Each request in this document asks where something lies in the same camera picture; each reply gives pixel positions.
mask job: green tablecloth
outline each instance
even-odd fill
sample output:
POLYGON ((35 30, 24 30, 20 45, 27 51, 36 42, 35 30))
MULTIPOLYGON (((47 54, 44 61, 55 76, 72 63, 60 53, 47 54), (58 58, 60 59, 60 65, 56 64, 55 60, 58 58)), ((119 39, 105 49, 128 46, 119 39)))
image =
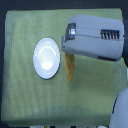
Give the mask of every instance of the green tablecloth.
POLYGON ((69 84, 61 51, 61 36, 68 18, 88 14, 122 20, 120 9, 9 11, 5 23, 2 121, 10 126, 108 125, 114 99, 127 86, 126 66, 119 62, 75 56, 69 84), (61 62, 50 80, 33 67, 38 41, 52 38, 61 62))

